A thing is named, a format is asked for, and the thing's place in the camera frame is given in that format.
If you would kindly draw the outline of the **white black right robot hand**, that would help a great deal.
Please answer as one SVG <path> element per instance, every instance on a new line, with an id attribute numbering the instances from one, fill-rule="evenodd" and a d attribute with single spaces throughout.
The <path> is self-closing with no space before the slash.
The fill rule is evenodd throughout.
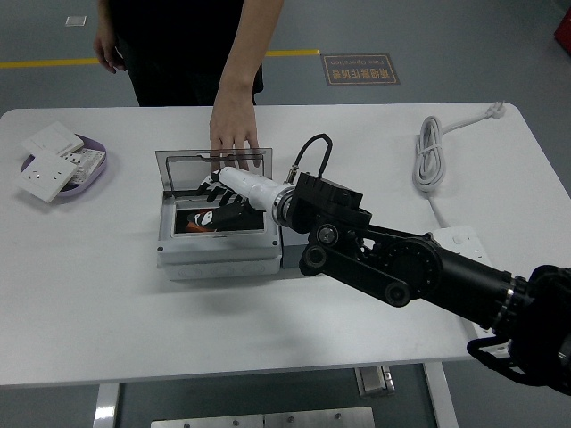
<path id="1" fill-rule="evenodd" d="M 259 212 L 266 212 L 277 224 L 276 208 L 283 189 L 273 180 L 244 169 L 224 167 L 215 170 L 198 186 L 197 194 L 209 191 L 207 202 L 213 202 L 220 195 L 219 207 L 189 214 L 186 229 L 200 232 L 247 230 L 258 221 Z"/>

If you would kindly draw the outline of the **person's right hand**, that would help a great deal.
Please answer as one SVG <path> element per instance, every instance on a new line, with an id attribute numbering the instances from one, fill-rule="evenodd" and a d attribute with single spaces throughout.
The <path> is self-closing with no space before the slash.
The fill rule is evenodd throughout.
<path id="1" fill-rule="evenodd" d="M 93 48 L 99 64 L 111 74 L 127 70 L 124 59 L 118 50 L 117 38 L 113 33 L 97 33 Z"/>

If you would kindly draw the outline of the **person's left hand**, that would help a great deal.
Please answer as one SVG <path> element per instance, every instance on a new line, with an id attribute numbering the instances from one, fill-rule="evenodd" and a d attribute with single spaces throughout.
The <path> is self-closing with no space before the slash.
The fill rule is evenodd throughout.
<path id="1" fill-rule="evenodd" d="M 244 149 L 257 152 L 260 148 L 254 103 L 250 96 L 219 94 L 210 119 L 213 168 L 235 166 L 230 157 Z"/>

